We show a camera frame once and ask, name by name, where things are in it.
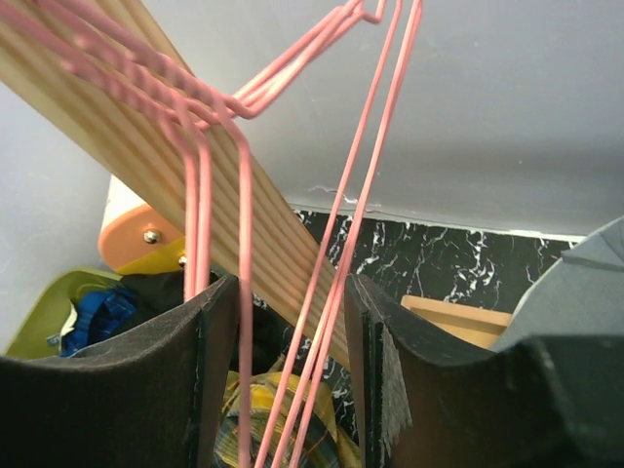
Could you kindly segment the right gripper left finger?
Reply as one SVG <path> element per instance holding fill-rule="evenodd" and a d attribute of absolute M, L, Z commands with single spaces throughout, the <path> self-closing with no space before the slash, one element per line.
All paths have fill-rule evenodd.
<path fill-rule="evenodd" d="M 225 276 L 69 358 L 1 361 L 5 467 L 208 467 L 239 324 Z"/>

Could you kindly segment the yellow plaid flannel shirt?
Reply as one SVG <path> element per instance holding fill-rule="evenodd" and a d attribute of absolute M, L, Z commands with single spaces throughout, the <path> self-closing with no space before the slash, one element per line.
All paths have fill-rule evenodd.
<path fill-rule="evenodd" d="M 255 462 L 265 432 L 273 400 L 282 376 L 284 358 L 268 372 L 256 374 L 251 379 L 251 462 Z M 214 442 L 213 467 L 236 467 L 238 465 L 238 422 L 240 409 L 239 373 L 231 370 L 227 375 L 223 394 L 220 426 Z M 289 377 L 287 392 L 274 426 L 274 433 L 264 465 L 272 465 L 275 451 L 289 414 L 290 405 L 299 383 L 299 376 Z M 308 423 L 300 467 L 360 467 L 360 449 L 350 435 L 337 422 L 332 390 L 328 384 L 319 384 L 313 412 Z"/>

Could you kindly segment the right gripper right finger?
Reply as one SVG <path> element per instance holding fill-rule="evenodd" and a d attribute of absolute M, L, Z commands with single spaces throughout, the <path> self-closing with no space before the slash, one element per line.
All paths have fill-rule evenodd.
<path fill-rule="evenodd" d="M 623 340 L 539 335 L 491 352 L 363 275 L 344 322 L 366 467 L 619 467 Z"/>

